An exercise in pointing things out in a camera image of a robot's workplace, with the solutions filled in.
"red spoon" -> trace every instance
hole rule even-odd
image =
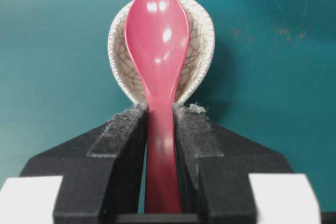
[[[149,105],[145,212],[182,212],[172,112],[189,44],[181,3],[135,0],[125,40]]]

